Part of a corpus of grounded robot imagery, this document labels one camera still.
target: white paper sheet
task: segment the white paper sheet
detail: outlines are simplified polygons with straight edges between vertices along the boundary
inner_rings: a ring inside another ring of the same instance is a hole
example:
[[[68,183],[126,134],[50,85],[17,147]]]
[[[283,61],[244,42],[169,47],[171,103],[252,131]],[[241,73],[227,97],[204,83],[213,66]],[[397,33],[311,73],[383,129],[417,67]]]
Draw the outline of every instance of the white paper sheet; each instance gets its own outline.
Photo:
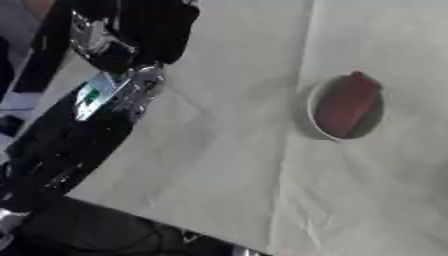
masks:
[[[362,70],[384,85],[365,138],[291,126],[271,249],[278,255],[448,253],[446,1],[315,1],[299,91]]]
[[[201,7],[167,90],[71,195],[276,255],[446,255],[448,2]],[[297,84],[353,70],[384,85],[379,127],[297,129]],[[75,58],[40,111],[94,73]]]

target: black cable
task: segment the black cable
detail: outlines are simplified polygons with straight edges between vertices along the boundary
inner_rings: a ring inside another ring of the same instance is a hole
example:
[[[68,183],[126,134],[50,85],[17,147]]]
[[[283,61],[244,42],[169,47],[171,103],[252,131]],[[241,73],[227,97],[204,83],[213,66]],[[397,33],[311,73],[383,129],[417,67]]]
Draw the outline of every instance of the black cable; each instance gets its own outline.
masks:
[[[70,245],[70,244],[66,244],[66,243],[54,240],[54,239],[46,237],[46,236],[37,236],[37,235],[26,236],[26,239],[34,237],[34,241],[37,243],[39,242],[39,240],[41,242],[45,241],[46,244],[56,245],[55,246],[56,249],[61,249],[61,250],[66,250],[66,251],[78,252],[78,253],[83,253],[83,254],[113,254],[113,255],[115,255],[116,253],[119,253],[119,252],[125,252],[125,251],[131,250],[135,246],[139,245],[140,243],[144,242],[146,239],[148,239],[154,235],[156,235],[156,232],[152,231],[151,233],[144,235],[143,237],[137,239],[136,241],[132,242],[131,244],[129,244],[127,246],[123,246],[123,247],[119,247],[119,248],[107,248],[107,249],[91,249],[91,248],[78,247],[78,246],[74,246],[74,245]]]

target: red sponge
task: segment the red sponge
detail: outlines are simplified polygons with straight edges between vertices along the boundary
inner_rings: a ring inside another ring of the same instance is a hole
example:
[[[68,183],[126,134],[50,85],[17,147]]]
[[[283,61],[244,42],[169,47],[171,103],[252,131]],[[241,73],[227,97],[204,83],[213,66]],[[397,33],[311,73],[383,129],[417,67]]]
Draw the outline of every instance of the red sponge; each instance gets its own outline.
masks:
[[[328,134],[347,138],[372,109],[381,85],[362,72],[339,79],[320,99],[314,118]]]

